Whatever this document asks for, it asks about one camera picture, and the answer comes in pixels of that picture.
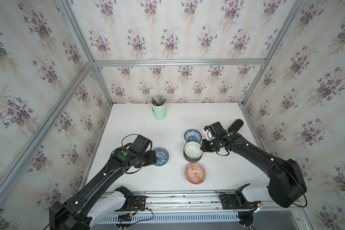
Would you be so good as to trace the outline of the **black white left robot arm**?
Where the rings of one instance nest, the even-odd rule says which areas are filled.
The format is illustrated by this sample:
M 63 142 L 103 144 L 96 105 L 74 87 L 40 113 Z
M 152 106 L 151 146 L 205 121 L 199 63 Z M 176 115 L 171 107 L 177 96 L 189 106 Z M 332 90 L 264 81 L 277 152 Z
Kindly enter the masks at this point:
M 133 143 L 127 143 L 112 151 L 104 167 L 80 191 L 65 202 L 55 202 L 49 210 L 50 230 L 90 230 L 109 213 L 121 209 L 133 194 L 121 186 L 112 195 L 100 200 L 105 191 L 122 175 L 134 167 L 154 165 L 157 162 L 152 141 L 137 135 Z

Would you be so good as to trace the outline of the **white green patterned bowl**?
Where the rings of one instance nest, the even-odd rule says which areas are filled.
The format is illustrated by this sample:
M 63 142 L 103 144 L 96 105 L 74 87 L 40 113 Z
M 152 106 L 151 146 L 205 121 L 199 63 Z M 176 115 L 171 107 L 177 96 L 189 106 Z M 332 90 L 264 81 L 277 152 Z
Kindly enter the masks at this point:
M 187 142 L 184 146 L 184 154 L 190 159 L 198 159 L 203 155 L 201 145 L 198 142 Z

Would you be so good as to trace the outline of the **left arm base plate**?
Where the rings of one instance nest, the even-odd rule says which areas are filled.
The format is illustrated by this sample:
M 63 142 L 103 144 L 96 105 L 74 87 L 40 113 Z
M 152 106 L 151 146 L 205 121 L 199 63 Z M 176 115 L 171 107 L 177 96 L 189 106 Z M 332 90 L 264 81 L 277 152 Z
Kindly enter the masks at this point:
M 120 192 L 125 198 L 124 205 L 116 212 L 145 210 L 147 198 L 145 195 L 135 195 L 124 186 L 118 187 L 115 192 Z

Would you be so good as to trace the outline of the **blue floral swirl bowl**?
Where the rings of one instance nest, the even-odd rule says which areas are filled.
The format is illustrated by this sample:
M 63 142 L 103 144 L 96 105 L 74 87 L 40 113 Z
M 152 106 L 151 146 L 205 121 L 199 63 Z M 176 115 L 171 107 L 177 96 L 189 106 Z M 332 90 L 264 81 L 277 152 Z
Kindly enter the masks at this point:
M 169 153 L 164 148 L 156 148 L 154 150 L 155 155 L 157 157 L 155 166 L 164 166 L 169 160 Z

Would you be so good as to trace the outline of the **orange patterned bowl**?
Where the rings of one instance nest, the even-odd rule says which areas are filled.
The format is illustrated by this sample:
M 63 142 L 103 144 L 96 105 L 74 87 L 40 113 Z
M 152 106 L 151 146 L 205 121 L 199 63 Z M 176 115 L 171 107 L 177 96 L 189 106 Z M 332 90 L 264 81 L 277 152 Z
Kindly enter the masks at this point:
M 189 183 L 200 185 L 206 179 L 206 171 L 202 165 L 191 163 L 185 169 L 185 177 Z

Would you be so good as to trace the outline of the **dark navy petal bowl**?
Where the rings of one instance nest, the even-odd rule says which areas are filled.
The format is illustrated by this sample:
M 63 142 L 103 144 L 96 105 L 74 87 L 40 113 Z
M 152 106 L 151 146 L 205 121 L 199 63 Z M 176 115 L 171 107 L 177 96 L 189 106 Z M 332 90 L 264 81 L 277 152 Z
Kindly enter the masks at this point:
M 196 163 L 196 162 L 200 161 L 202 157 L 199 157 L 199 158 L 189 158 L 189 157 L 187 157 L 186 155 L 184 155 L 184 158 L 185 158 L 187 161 L 191 162 L 191 163 Z

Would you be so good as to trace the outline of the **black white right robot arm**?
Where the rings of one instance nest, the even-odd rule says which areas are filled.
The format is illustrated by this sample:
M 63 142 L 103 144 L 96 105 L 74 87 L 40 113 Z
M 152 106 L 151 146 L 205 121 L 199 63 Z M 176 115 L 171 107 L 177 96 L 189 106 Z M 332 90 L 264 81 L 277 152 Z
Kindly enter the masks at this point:
M 224 129 L 220 122 L 205 126 L 206 138 L 202 140 L 201 150 L 219 154 L 221 149 L 225 149 L 225 156 L 233 152 L 248 160 L 269 178 L 268 185 L 261 186 L 261 189 L 268 191 L 270 199 L 283 208 L 305 197 L 307 187 L 299 164 L 293 159 L 284 160 L 271 155 L 249 142 L 238 132 L 243 125 L 244 122 L 238 119 L 228 129 Z

